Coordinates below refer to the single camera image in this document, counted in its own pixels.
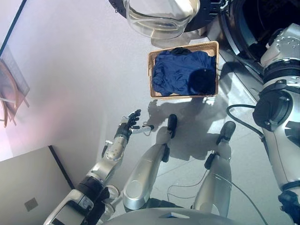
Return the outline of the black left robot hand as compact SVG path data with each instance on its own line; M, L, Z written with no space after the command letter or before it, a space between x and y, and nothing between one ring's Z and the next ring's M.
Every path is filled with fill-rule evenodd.
M122 117L114 137L123 137L128 140L131 135L152 131L153 125L137 125L140 115L141 109L137 109L127 117Z

